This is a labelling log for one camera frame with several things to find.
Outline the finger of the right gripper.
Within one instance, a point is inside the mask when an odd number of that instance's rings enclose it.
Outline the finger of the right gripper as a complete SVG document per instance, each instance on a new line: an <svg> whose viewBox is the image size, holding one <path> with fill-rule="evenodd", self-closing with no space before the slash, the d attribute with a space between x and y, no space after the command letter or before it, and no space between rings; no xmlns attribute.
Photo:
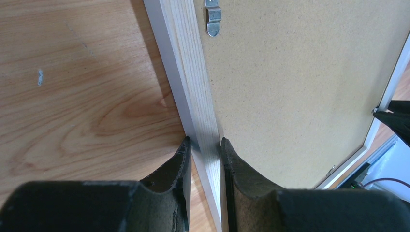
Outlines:
<svg viewBox="0 0 410 232"><path fill-rule="evenodd" d="M387 108L373 116L389 127L408 147L410 146L410 101L392 100Z"/></svg>

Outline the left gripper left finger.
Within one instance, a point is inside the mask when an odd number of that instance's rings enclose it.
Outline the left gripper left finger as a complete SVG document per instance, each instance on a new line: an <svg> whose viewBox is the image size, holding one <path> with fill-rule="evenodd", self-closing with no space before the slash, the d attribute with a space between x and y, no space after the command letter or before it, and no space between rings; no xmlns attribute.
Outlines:
<svg viewBox="0 0 410 232"><path fill-rule="evenodd" d="M0 211L3 232L187 232L191 140L138 181L31 181Z"/></svg>

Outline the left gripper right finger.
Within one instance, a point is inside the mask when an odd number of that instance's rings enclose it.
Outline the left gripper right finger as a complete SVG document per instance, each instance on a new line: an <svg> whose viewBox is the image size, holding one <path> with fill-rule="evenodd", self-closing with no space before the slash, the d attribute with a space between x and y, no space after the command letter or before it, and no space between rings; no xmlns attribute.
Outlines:
<svg viewBox="0 0 410 232"><path fill-rule="evenodd" d="M224 232L407 232L410 205L383 191L286 189L239 157L223 138Z"/></svg>

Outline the brown backing board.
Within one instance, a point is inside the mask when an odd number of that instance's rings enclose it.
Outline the brown backing board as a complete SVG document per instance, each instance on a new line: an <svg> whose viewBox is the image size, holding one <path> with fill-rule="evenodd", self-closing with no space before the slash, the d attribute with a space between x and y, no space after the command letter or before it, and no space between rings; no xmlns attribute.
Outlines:
<svg viewBox="0 0 410 232"><path fill-rule="evenodd" d="M407 0L194 2L212 98L238 155L286 188L314 188L359 149L410 30Z"/></svg>

